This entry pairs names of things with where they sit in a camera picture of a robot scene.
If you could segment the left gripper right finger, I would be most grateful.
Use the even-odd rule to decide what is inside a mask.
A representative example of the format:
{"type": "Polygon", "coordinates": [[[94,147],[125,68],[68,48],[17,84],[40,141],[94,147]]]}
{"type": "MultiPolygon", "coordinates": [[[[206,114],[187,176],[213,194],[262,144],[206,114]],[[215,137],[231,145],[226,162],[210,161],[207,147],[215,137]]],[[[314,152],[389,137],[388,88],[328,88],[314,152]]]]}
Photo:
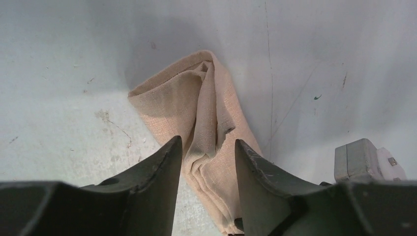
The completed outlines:
{"type": "Polygon", "coordinates": [[[246,236],[414,236],[414,180],[314,184],[235,142],[241,218],[246,236]]]}

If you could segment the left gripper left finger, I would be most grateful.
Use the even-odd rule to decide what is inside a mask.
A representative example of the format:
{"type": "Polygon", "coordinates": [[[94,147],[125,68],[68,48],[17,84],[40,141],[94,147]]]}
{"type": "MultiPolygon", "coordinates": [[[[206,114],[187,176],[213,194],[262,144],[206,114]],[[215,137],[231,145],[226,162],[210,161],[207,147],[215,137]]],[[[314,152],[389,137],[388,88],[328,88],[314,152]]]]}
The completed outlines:
{"type": "Polygon", "coordinates": [[[98,185],[61,181],[0,184],[3,236],[169,236],[172,234],[182,140],[98,185]]]}

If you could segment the beige cloth napkin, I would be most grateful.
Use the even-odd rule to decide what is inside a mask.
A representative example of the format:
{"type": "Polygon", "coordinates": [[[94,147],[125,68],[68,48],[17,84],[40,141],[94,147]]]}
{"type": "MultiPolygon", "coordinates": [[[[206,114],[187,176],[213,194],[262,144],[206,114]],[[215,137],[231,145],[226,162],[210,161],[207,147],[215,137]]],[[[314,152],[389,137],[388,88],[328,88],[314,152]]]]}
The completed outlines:
{"type": "Polygon", "coordinates": [[[176,61],[131,90],[128,100],[159,144],[181,137],[182,176],[222,234],[241,234],[235,142],[261,150],[214,53],[200,50],[176,61]]]}

